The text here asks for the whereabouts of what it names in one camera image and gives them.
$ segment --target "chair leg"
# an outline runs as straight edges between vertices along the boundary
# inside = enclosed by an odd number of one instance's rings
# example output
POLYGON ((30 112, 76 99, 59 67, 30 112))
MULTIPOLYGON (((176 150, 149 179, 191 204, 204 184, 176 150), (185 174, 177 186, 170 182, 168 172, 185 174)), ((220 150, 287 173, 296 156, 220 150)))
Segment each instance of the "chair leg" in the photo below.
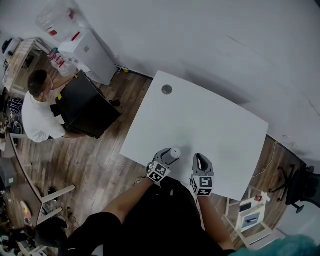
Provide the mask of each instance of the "chair leg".
POLYGON ((282 186, 278 187, 277 189, 273 190, 273 189, 269 189, 269 193, 274 193, 274 192, 277 192, 279 190, 282 190, 283 188, 286 187, 286 183, 284 183, 282 186))
POLYGON ((288 188, 289 188, 289 185, 290 185, 289 182, 291 181, 291 179, 292 179, 292 177, 293 177, 293 175, 294 175, 295 165, 294 165, 294 164, 291 164, 290 167, 291 167, 291 172, 290 172, 289 178, 287 178, 286 181, 285 181, 286 186, 285 186, 285 188, 284 188, 284 191, 283 191, 283 194, 282 194, 281 198, 278 198, 278 199, 277 199, 278 202, 281 202, 281 201, 285 198, 285 196, 287 195, 287 191, 288 191, 288 188))
POLYGON ((285 169, 283 169, 281 166, 279 166, 279 167, 278 167, 278 170, 280 170, 280 171, 282 172, 283 177, 284 177, 284 179, 285 179, 285 182, 287 183, 287 181, 288 181, 289 179, 288 179, 288 176, 287 176, 287 174, 286 174, 285 169))
POLYGON ((299 205, 296 205, 295 203, 293 203, 292 206, 296 208, 296 212, 295 212, 296 214, 301 213, 301 211, 302 211, 302 210, 304 209, 304 207, 305 207, 304 205, 299 206, 299 205))

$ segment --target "man's arm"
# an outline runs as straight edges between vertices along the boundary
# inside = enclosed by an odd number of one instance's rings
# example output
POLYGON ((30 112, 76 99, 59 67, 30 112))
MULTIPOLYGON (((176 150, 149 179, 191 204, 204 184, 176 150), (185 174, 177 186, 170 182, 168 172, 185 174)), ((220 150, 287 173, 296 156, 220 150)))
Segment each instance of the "man's arm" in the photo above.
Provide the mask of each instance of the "man's arm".
POLYGON ((58 89, 59 87, 63 86, 64 84, 68 83, 70 80, 72 80, 75 76, 67 76, 63 78, 56 78, 53 81, 53 88, 52 90, 58 89))
POLYGON ((153 184, 154 182, 151 179, 145 178, 139 184, 133 186, 112 200, 103 210, 103 212, 114 214, 118 217, 121 224, 123 224, 129 212, 133 209, 133 207, 135 207, 135 205, 153 184))
POLYGON ((81 137, 85 137, 85 136, 86 135, 84 135, 82 133, 74 133, 74 132, 66 131, 65 135, 63 137, 69 138, 69 139, 76 139, 76 138, 81 138, 81 137))
POLYGON ((203 224, 207 234, 219 244, 223 250, 234 250, 230 234, 210 202, 209 196, 198 196, 203 224))

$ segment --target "white t-shirt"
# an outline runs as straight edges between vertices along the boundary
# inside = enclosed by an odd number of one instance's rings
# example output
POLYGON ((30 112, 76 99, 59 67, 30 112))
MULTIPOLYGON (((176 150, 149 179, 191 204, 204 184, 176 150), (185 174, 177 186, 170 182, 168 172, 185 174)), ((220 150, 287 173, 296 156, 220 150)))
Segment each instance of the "white t-shirt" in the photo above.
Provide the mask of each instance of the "white t-shirt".
POLYGON ((27 92, 22 106, 22 121, 26 135, 34 142, 46 141, 49 136, 58 139, 66 135, 52 113, 48 102, 40 102, 27 92))

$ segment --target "black box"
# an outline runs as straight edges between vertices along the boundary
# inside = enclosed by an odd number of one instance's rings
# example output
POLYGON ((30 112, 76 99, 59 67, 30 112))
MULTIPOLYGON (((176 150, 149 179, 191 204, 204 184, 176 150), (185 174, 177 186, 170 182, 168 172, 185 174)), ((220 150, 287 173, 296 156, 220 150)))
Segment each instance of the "black box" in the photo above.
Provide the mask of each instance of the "black box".
POLYGON ((65 130, 100 138, 121 114, 84 72, 77 75, 78 78, 72 79, 55 99, 65 130))

